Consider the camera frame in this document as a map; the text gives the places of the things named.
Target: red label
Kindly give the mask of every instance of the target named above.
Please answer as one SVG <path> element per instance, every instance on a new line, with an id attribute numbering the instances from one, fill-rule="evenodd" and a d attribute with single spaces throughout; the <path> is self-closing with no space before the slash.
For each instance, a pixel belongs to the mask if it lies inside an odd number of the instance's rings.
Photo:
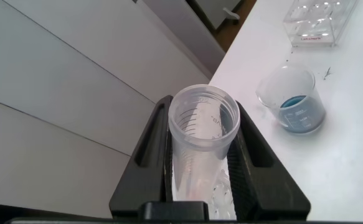
<path id="1" fill-rule="evenodd" d="M 321 40 L 321 37 L 302 37 L 300 40 Z"/>

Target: wooden floor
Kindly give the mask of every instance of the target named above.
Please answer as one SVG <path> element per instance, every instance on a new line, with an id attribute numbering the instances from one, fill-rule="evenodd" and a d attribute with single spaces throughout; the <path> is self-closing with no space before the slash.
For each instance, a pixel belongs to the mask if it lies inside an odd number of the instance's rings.
<path id="1" fill-rule="evenodd" d="M 236 13 L 240 16 L 239 23 L 234 25 L 232 24 L 232 21 L 228 20 L 225 22 L 224 26 L 220 28 L 218 33 L 214 34 L 217 42 L 225 52 L 227 52 L 230 48 L 233 40 L 237 36 L 241 26 L 245 22 L 245 19 L 248 17 L 249 12 L 252 10 L 255 3 L 256 0 L 244 0 L 242 5 L 236 11 Z"/>

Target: small debris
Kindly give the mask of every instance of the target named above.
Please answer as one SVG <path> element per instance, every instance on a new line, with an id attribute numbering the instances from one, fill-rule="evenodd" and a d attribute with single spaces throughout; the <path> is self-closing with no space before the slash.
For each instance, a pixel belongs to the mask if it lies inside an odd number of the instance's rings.
<path id="1" fill-rule="evenodd" d="M 328 71 L 326 71 L 326 74 L 325 74 L 325 76 L 324 76 L 324 80 L 326 79 L 326 77 L 327 77 L 328 75 L 332 75 L 332 73 L 330 73 L 330 72 L 329 72 L 329 71 L 330 71 L 330 69 L 331 69 L 331 68 L 329 68 L 329 69 L 328 69 Z"/>

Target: white lab bench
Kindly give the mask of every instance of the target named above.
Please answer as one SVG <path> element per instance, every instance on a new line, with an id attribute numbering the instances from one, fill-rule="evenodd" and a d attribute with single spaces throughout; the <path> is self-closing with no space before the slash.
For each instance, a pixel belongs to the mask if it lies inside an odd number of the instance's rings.
<path id="1" fill-rule="evenodd" d="M 309 198 L 308 220 L 363 221 L 363 1 L 338 45 L 320 49 L 291 47 L 282 24 L 291 3 L 258 0 L 210 84 L 230 93 L 253 119 Z M 314 134 L 286 132 L 256 97 L 258 82 L 284 62 L 314 72 L 327 111 Z"/>

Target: blue liquid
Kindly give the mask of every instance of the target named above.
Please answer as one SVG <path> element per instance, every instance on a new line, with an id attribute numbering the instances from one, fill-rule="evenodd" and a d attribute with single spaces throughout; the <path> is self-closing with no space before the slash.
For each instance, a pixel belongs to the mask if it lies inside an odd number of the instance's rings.
<path id="1" fill-rule="evenodd" d="M 279 119 L 288 125 L 288 127 L 284 128 L 292 133 L 313 131 L 321 125 L 325 118 L 322 103 L 311 97 L 306 99 L 306 96 L 294 96 L 286 100 L 281 108 L 285 109 L 280 111 Z"/>
<path id="2" fill-rule="evenodd" d="M 298 104 L 300 101 L 302 101 L 306 96 L 294 96 L 290 98 L 289 100 L 286 100 L 282 105 L 281 108 L 286 108 L 289 106 L 293 106 L 295 104 Z"/>

